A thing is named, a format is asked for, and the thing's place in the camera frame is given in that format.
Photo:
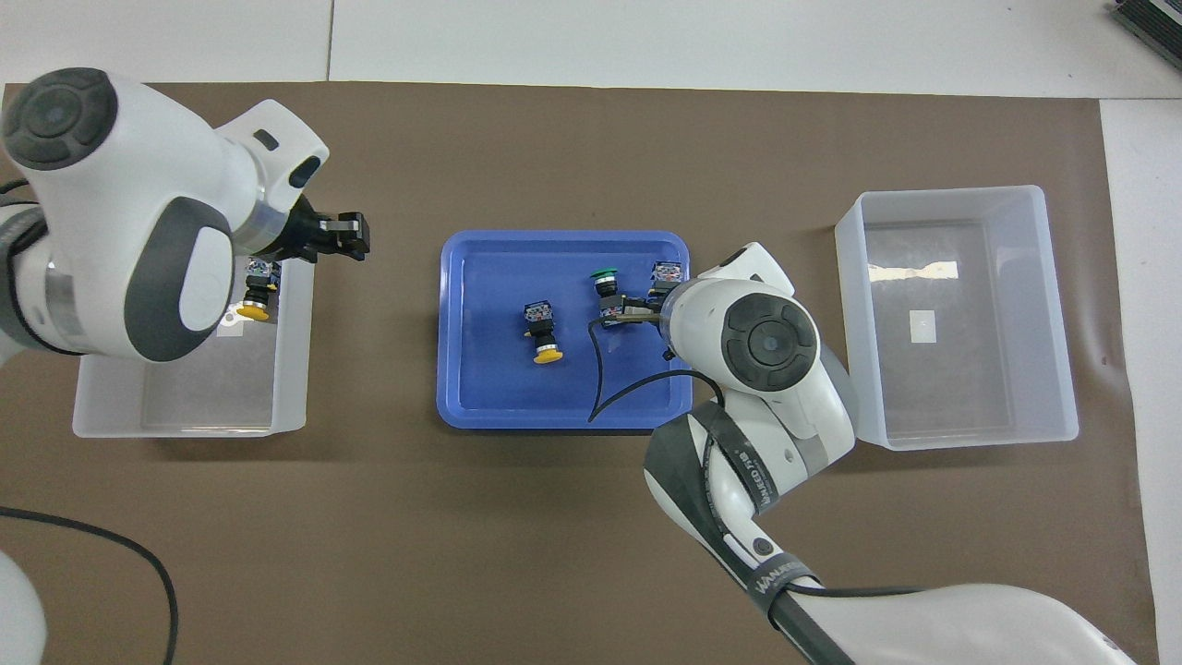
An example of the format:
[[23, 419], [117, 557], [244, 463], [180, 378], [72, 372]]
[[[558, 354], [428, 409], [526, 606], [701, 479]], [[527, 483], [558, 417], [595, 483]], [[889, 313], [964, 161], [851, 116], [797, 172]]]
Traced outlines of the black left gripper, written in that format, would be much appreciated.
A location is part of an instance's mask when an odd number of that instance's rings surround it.
[[327, 219], [300, 195], [275, 240], [275, 260], [303, 260], [316, 265], [322, 254], [340, 254], [363, 261], [370, 252], [368, 233], [370, 224], [363, 213], [337, 213]]

